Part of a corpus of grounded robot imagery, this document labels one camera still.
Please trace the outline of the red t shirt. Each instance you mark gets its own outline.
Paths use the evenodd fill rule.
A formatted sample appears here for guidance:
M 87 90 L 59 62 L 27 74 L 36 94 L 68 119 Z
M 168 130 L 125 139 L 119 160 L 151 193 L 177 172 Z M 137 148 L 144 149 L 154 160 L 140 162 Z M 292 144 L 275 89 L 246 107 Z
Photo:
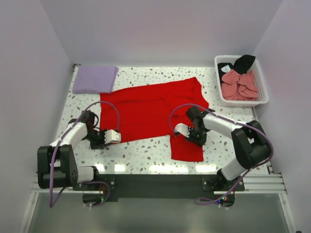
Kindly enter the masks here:
M 202 95 L 202 86 L 195 77 L 101 93 L 100 100 L 100 128 L 113 129 L 118 126 L 122 142 L 169 135 L 172 159 L 203 161 L 202 147 L 173 133 L 178 123 L 191 125 L 186 116 L 189 104 L 208 108 L 208 102 Z

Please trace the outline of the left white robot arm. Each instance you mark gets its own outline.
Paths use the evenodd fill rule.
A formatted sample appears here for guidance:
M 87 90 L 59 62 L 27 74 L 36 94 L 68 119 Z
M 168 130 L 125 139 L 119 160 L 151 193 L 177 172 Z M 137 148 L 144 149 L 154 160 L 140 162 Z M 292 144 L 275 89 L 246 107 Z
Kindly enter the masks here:
M 104 141 L 106 130 L 97 130 L 98 116 L 88 110 L 82 114 L 75 125 L 75 119 L 69 121 L 69 133 L 63 134 L 63 139 L 56 147 L 58 141 L 48 146 L 41 146 L 37 150 L 37 179 L 41 189 L 50 187 L 50 178 L 53 178 L 54 188 L 74 187 L 83 183 L 89 190 L 100 187 L 101 179 L 97 176 L 95 166 L 78 167 L 75 161 L 74 149 L 78 144 L 87 140 L 92 150 L 102 150 L 108 145 Z

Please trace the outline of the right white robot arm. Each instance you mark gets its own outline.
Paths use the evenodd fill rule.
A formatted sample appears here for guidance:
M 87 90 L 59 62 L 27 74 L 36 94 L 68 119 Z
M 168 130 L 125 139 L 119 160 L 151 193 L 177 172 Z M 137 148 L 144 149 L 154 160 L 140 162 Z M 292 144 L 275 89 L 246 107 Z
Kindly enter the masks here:
M 220 133 L 232 140 L 235 158 L 219 169 L 216 177 L 206 181 L 213 191 L 227 191 L 242 174 L 268 160 L 272 155 L 271 142 L 261 124 L 255 120 L 239 123 L 216 115 L 211 109 L 202 111 L 197 106 L 189 108 L 186 115 L 192 122 L 192 126 L 186 127 L 187 141 L 203 146 L 210 131 Z

